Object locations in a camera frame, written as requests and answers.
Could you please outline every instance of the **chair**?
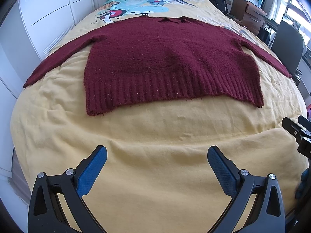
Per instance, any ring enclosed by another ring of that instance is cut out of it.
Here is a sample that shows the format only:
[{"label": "chair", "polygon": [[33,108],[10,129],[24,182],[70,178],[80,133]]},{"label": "chair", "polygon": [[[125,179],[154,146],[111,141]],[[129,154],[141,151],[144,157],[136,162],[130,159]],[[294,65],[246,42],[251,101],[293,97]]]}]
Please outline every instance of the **chair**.
[{"label": "chair", "polygon": [[297,67],[303,55],[304,46],[304,39],[299,31],[285,21],[281,21],[271,50],[286,66],[296,86],[298,86],[301,80],[301,71]]}]

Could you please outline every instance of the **black shopping bag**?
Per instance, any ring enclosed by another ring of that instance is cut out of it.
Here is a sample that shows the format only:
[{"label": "black shopping bag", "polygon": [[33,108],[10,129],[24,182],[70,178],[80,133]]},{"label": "black shopping bag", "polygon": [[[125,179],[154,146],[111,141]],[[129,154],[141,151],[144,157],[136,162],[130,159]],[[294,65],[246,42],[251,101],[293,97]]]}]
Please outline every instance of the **black shopping bag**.
[{"label": "black shopping bag", "polygon": [[258,33],[258,38],[264,42],[266,45],[269,45],[271,33],[269,32],[270,27],[266,26],[265,28],[260,28]]}]

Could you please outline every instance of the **bed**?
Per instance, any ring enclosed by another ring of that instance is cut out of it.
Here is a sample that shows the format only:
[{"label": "bed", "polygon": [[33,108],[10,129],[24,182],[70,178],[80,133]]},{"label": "bed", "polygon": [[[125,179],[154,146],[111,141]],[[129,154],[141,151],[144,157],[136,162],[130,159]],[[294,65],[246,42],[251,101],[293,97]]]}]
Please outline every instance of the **bed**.
[{"label": "bed", "polygon": [[[187,16],[225,27],[274,55],[208,0],[107,0],[51,53],[93,29],[141,15]],[[217,145],[239,169],[258,176],[274,173],[286,211],[294,207],[295,188],[308,162],[281,126],[286,116],[307,115],[292,79],[244,48],[259,67],[262,108],[226,96],[207,96],[121,106],[90,117],[83,85],[90,48],[48,72],[17,100],[11,133],[30,189],[39,172],[61,174],[102,144],[108,160],[84,200],[106,231],[207,232],[230,201],[206,160],[208,148]]]}]

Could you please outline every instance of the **blue glove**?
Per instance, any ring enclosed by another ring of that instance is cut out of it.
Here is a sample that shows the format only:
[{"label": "blue glove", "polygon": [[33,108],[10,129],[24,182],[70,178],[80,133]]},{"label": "blue glove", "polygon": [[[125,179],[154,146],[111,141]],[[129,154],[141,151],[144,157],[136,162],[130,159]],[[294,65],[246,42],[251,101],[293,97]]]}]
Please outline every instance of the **blue glove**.
[{"label": "blue glove", "polygon": [[301,198],[304,188],[306,187],[308,176],[309,176],[309,168],[304,170],[304,172],[301,175],[301,183],[298,186],[295,194],[296,200],[299,200]]}]

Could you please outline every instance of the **ribbed hem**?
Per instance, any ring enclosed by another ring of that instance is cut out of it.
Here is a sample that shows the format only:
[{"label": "ribbed hem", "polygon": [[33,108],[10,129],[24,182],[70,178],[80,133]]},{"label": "ribbed hem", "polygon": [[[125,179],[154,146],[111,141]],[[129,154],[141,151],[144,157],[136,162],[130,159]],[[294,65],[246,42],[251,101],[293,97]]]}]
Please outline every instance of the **ribbed hem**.
[{"label": "ribbed hem", "polygon": [[263,96],[257,72],[252,78],[244,77],[242,80],[224,74],[191,70],[121,75],[104,81],[88,80],[84,81],[86,112],[89,116],[95,116],[122,105],[219,95],[262,107]]}]

